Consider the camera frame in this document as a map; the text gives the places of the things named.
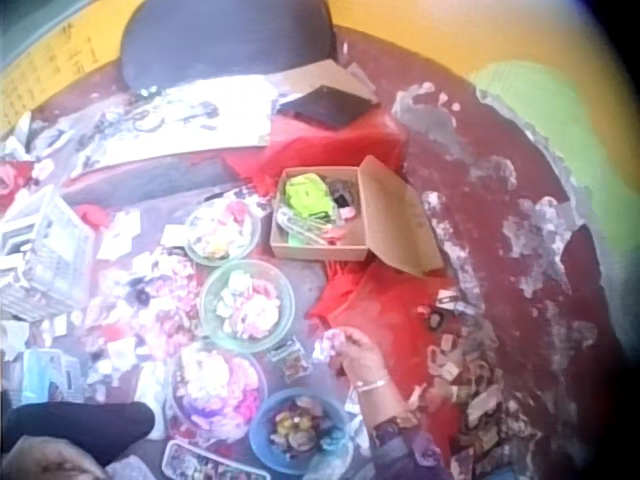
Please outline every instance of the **yellow wall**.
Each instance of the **yellow wall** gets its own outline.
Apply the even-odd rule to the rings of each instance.
[[[97,0],[37,42],[2,76],[2,128],[119,56],[143,0]],[[578,88],[609,158],[640,188],[635,105],[606,44],[560,0],[329,0],[334,21],[428,56],[468,76],[490,63],[531,60]]]

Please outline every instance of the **cardboard box lid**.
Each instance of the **cardboard box lid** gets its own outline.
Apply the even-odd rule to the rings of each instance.
[[[268,75],[267,79],[282,95],[306,95],[316,88],[326,85],[378,103],[377,97],[367,85],[364,85],[333,60],[323,60],[293,70],[274,73]]]
[[[418,193],[375,157],[359,169],[367,246],[386,264],[418,277],[443,261]]]

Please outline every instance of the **white plastic crate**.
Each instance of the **white plastic crate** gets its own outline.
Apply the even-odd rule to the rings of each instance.
[[[95,234],[49,186],[0,222],[0,307],[30,322],[84,308]]]

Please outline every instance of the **bracelet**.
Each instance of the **bracelet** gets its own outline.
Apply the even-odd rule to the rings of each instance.
[[[391,377],[389,376],[389,374],[387,374],[381,380],[378,380],[377,382],[370,383],[368,385],[365,385],[364,382],[356,382],[355,385],[353,386],[353,388],[355,389],[355,391],[357,393],[368,392],[369,390],[375,390],[376,388],[380,388],[380,387],[386,385],[387,383],[389,383],[390,379],[391,379]]]

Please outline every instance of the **green item in box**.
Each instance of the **green item in box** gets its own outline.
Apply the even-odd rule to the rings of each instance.
[[[329,188],[315,173],[287,180],[284,186],[289,206],[304,218],[335,218],[335,204]]]

